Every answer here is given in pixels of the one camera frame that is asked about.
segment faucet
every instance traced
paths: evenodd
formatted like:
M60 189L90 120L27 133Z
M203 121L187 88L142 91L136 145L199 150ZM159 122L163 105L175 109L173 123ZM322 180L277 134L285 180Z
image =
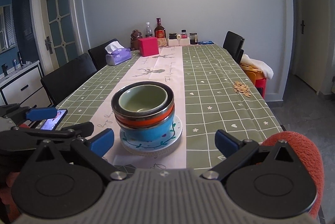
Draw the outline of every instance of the faucet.
M3 64L1 67L2 67L2 72L4 73L4 75L5 75L5 77L6 77L6 76L8 75L8 73L7 73L8 65Z

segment glass paneled door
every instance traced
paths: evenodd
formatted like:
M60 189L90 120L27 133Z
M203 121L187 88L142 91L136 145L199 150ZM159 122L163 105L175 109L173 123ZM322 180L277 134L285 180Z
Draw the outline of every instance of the glass paneled door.
M54 69L78 57L69 0L41 0L45 47Z

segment orange bowl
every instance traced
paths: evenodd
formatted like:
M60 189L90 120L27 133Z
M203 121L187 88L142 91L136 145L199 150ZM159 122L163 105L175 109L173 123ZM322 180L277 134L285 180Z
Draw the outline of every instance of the orange bowl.
M154 125L154 124L164 120L166 117L168 117L171 114L174 107L175 107L175 105L173 104L169 109L167 109L167 111L165 113L163 113L163 114L161 114L161 115L159 115L155 118L144 120L144 121L132 121L132 120L124 119L117 114L114 114L114 115L122 124L124 124L128 127L148 127L148 126Z

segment floor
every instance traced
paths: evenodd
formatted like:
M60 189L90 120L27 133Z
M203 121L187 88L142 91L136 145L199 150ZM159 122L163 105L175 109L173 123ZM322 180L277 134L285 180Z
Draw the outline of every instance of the floor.
M307 136L322 155L325 188L321 207L326 223L330 222L335 217L335 101L321 100L293 75L287 80L283 100L282 107L271 108L278 122L288 131Z

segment phone screen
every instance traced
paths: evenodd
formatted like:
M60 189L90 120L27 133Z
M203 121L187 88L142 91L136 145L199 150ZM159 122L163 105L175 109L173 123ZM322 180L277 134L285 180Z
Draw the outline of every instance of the phone screen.
M63 119L63 117L66 114L67 114L66 109L58 110L56 117L46 120L44 122L44 124L42 125L41 130L50 130L51 131L51 130L55 129L59 125L59 123L61 122L61 120Z

